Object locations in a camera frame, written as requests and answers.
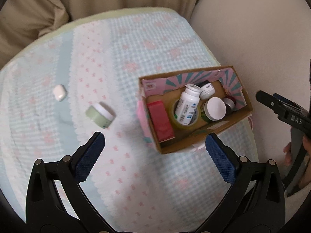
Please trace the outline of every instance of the barcode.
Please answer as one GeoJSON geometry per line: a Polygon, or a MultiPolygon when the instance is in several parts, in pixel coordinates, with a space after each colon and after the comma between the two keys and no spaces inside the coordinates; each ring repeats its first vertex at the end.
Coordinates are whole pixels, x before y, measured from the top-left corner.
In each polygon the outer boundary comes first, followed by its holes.
{"type": "Polygon", "coordinates": [[[180,118],[179,118],[179,121],[183,121],[183,119],[185,118],[185,115],[182,115],[180,118]]]}

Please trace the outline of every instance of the white pill bottle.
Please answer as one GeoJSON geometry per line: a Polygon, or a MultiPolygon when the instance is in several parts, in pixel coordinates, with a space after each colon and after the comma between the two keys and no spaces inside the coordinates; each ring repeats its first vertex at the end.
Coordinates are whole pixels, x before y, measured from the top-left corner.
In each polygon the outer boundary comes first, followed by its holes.
{"type": "Polygon", "coordinates": [[[200,101],[201,89],[194,84],[187,84],[175,110],[175,119],[182,125],[188,125],[200,101]]]}

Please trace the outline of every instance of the cardboard box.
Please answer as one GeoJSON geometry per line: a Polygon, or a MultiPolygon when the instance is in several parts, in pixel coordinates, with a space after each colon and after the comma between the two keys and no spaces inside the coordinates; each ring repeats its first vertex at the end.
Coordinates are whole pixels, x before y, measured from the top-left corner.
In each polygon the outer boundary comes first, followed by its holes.
{"type": "Polygon", "coordinates": [[[142,106],[138,103],[137,115],[146,142],[162,154],[177,152],[203,141],[209,133],[218,134],[243,120],[253,111],[247,92],[232,66],[206,67],[144,76],[139,78],[139,89],[142,106]],[[212,97],[224,98],[226,95],[232,95],[237,100],[235,111],[218,122],[206,123],[200,117],[200,107],[205,101],[200,101],[197,121],[188,126],[178,124],[174,119],[174,104],[179,100],[185,85],[198,84],[205,80],[212,82],[216,90],[212,97]],[[158,100],[163,101],[175,132],[175,138],[162,143],[157,140],[147,108],[147,103],[158,100]]]}

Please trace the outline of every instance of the beige wall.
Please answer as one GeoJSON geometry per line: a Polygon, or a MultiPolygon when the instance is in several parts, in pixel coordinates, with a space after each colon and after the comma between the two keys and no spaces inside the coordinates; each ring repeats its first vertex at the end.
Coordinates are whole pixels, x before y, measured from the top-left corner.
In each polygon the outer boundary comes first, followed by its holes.
{"type": "Polygon", "coordinates": [[[200,0],[191,25],[222,65],[234,65],[254,105],[259,159],[282,161],[290,128],[255,93],[309,108],[311,10],[304,0],[200,0]]]}

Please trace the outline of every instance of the blue gripper pad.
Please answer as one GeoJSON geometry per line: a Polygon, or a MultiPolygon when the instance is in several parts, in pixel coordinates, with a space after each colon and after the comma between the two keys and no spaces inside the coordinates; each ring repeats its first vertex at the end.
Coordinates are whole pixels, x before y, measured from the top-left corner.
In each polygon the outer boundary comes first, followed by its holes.
{"type": "Polygon", "coordinates": [[[104,147],[105,137],[100,132],[95,132],[84,146],[79,147],[79,149],[82,148],[83,151],[82,155],[77,153],[79,159],[74,167],[74,177],[77,183],[86,181],[104,147]]]}
{"type": "Polygon", "coordinates": [[[206,137],[205,147],[224,181],[233,184],[235,182],[236,171],[238,169],[237,159],[235,159],[236,162],[234,160],[236,154],[230,147],[226,147],[216,134],[210,134],[206,137]]]}

